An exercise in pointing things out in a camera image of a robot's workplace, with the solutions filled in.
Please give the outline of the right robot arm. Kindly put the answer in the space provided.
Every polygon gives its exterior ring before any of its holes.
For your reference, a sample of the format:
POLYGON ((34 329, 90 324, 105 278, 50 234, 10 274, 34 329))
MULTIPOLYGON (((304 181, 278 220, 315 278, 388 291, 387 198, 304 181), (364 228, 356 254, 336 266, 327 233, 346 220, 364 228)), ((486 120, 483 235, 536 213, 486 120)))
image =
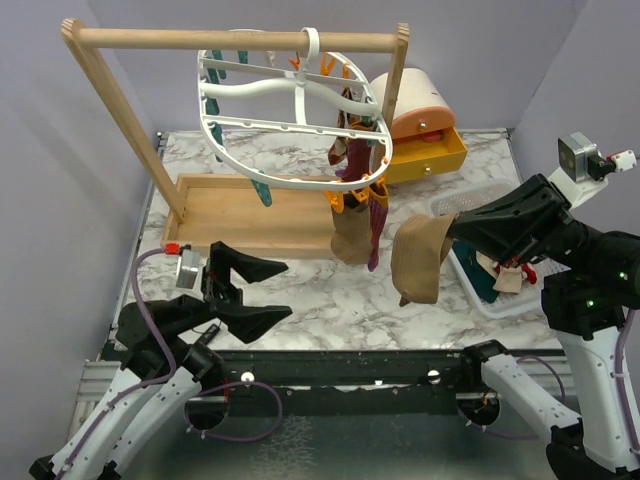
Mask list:
POLYGON ((504 264, 549 259, 562 267, 546 277, 541 306, 568 361, 577 410, 557 401, 495 340, 465 348, 459 367, 467 389, 495 391, 526 421, 559 479, 639 475, 639 409, 624 356, 639 307, 639 239, 600 232, 572 215, 605 186, 562 171, 535 175, 461 213, 448 231, 504 264))

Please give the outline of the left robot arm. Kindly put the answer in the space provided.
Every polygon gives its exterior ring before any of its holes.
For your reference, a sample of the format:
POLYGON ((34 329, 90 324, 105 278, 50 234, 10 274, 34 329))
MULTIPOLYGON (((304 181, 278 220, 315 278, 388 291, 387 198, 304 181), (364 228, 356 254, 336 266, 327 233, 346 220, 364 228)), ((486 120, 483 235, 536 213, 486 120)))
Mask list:
POLYGON ((254 381, 230 381, 223 359, 209 347, 216 335, 210 328, 188 344, 181 334, 219 320, 245 344, 256 341, 291 315, 285 305, 248 306, 231 281, 259 283, 286 272, 281 261, 243 254, 225 243, 211 244, 200 261, 189 246, 168 243, 140 254, 133 262, 130 287, 134 302, 118 319, 117 339, 126 355, 89 417, 57 453, 33 462, 34 479, 119 479, 137 451, 176 410, 192 398, 221 394, 229 398, 254 381), (178 259, 178 279, 201 283, 202 298, 181 295, 172 300, 143 299, 138 281, 141 264, 156 255, 178 259))

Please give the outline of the brown ribbed sock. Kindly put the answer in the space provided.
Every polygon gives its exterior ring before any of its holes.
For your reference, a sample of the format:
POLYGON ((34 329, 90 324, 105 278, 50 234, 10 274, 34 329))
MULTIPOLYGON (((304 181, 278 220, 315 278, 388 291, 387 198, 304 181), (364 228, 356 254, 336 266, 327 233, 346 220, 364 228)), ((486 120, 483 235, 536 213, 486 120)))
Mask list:
POLYGON ((414 215, 397 230, 391 274, 400 307, 438 301, 441 266, 453 243, 448 231, 456 219, 457 214, 414 215))
POLYGON ((330 248, 334 256, 347 265, 364 265, 372 253, 369 206, 359 203, 332 211, 334 233, 330 248))

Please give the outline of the maroon striped sock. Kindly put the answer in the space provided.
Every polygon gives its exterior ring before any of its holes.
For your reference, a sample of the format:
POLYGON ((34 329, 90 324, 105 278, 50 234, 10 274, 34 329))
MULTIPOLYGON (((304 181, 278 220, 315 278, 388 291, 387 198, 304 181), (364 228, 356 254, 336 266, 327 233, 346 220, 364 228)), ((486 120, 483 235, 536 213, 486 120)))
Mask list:
POLYGON ((343 182, 359 181, 370 172, 371 146, 367 139, 354 139, 347 145, 347 166, 338 174, 343 182))
POLYGON ((379 242, 384 230, 388 209, 382 209, 376 204, 369 206, 371 228, 371 255, 367 263, 368 270, 373 272, 379 263, 379 242))

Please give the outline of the white oval clip hanger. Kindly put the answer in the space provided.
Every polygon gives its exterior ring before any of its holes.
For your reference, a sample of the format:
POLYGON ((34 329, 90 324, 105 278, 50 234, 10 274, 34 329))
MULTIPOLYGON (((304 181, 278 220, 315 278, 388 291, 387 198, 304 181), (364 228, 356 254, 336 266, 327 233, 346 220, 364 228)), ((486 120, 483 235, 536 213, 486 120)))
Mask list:
POLYGON ((385 111, 389 103, 379 104, 376 101, 366 76, 340 51, 389 53, 393 50, 393 39, 387 39, 383 34, 320 33, 312 27, 305 27, 293 33, 239 29, 221 31, 219 34, 220 47, 223 50, 234 48, 240 52, 295 50, 306 53, 304 56, 297 56, 294 68, 287 70, 275 66, 259 66, 243 60, 226 61, 216 56, 212 50, 198 52, 200 126, 210 148, 214 152, 215 149, 219 151, 226 165, 250 180, 269 186, 324 192, 348 192, 362 189, 385 176, 393 154, 391 131, 385 120, 385 111), (352 100, 342 96, 345 87, 351 88, 352 100), (207 109, 209 103, 220 98, 249 99, 281 92, 294 95, 293 122, 221 116, 217 111, 207 109), (308 94, 339 110, 367 118, 372 121, 374 127, 371 130, 358 130, 311 125, 307 122, 306 112, 308 94), (343 136, 348 140, 367 139, 372 147, 381 145, 384 153, 379 166, 370 170, 359 181, 316 181, 273 176, 240 162, 228 153, 224 145, 216 145, 206 127, 207 121, 216 121, 221 126, 343 136))

